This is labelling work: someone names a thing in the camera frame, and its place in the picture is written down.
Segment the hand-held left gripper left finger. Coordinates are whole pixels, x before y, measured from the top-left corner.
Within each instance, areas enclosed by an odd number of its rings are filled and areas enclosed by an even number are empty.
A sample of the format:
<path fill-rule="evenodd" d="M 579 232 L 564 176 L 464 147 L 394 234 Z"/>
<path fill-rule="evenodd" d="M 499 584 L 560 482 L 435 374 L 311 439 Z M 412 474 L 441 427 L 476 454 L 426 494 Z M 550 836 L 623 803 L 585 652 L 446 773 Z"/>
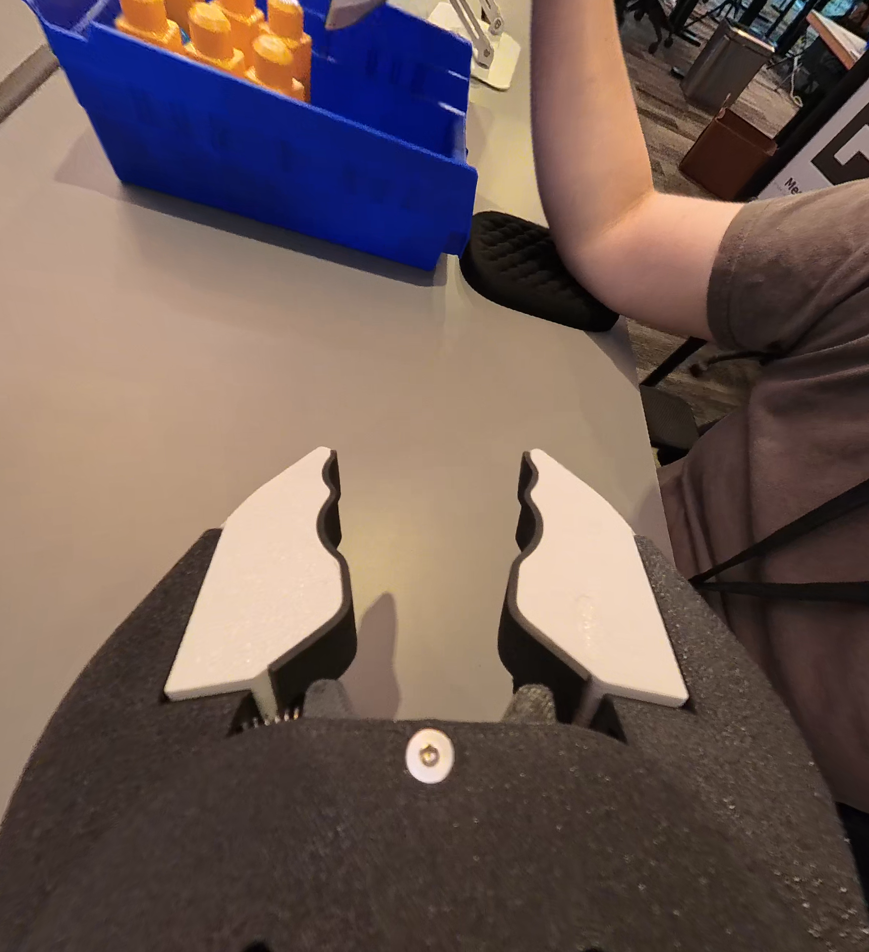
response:
<path fill-rule="evenodd" d="M 347 671 L 357 634 L 340 496 L 337 454 L 319 446 L 227 517 L 164 685 L 168 700 L 249 692 L 264 720 L 287 720 L 311 684 Z"/>

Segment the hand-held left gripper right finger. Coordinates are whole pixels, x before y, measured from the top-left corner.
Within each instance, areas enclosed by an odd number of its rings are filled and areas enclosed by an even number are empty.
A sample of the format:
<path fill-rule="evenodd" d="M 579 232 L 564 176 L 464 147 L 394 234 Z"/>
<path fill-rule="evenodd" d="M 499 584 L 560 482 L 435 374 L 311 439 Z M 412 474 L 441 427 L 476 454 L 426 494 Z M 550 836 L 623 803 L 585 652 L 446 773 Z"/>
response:
<path fill-rule="evenodd" d="M 554 723 L 593 725 L 603 703 L 683 710 L 686 679 L 627 521 L 546 451 L 523 453 L 518 552 L 499 624 L 513 689 L 543 689 Z"/>

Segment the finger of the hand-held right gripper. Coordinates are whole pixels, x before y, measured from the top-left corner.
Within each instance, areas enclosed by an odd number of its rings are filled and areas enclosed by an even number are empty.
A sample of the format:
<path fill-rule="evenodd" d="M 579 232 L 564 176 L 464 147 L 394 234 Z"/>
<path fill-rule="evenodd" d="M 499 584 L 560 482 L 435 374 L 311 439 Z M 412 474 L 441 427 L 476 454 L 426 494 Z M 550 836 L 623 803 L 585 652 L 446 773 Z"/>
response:
<path fill-rule="evenodd" d="M 325 16 L 325 29 L 338 31 L 353 27 L 386 4 L 387 1 L 384 0 L 330 1 Z"/>

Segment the cluster of assembled block steps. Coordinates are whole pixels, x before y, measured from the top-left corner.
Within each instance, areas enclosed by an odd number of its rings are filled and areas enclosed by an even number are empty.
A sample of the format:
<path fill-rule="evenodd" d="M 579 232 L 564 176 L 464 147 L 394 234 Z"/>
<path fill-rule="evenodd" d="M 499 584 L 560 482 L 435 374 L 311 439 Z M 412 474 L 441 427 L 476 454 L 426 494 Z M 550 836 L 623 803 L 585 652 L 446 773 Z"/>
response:
<path fill-rule="evenodd" d="M 311 36 L 296 1 L 121 1 L 114 26 L 168 53 L 309 102 Z"/>

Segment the blue plastic bin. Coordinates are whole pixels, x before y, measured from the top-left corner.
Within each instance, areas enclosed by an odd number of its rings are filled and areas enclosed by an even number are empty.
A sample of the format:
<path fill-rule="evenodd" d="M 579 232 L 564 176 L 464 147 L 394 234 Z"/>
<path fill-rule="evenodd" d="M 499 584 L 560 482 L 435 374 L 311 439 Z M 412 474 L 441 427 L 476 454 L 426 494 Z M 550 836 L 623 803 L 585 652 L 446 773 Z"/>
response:
<path fill-rule="evenodd" d="M 300 103 L 114 26 L 118 2 L 29 1 L 118 179 L 432 270 L 470 232 L 471 45 L 383 5 L 313 40 Z"/>

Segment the grey waste bin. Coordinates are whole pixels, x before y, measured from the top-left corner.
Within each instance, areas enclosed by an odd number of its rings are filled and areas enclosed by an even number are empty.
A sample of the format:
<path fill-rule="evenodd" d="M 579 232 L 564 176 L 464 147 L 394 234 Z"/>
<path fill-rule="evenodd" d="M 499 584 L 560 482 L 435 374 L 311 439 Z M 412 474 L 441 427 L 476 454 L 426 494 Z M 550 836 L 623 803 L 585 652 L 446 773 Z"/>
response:
<path fill-rule="evenodd" d="M 708 112 L 736 102 L 775 53 L 773 44 L 724 20 L 681 82 L 684 98 Z"/>

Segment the brown cardboard box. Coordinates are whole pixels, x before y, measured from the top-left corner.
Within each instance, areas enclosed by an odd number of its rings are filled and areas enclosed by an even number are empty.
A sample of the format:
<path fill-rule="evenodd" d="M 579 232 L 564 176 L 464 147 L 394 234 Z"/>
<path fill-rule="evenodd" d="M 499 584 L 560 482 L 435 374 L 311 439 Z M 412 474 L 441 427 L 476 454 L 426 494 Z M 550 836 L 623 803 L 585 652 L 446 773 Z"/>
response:
<path fill-rule="evenodd" d="M 678 170 L 713 197 L 735 201 L 776 150 L 772 137 L 724 108 L 699 135 Z"/>

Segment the framed marker code sign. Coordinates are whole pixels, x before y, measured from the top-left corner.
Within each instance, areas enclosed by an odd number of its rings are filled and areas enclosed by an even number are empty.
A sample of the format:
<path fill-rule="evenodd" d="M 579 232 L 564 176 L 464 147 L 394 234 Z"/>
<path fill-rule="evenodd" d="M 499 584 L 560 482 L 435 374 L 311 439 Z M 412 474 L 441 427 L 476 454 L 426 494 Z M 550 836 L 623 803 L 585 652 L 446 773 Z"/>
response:
<path fill-rule="evenodd" d="M 777 151 L 756 198 L 797 195 L 869 178 L 869 51 Z"/>

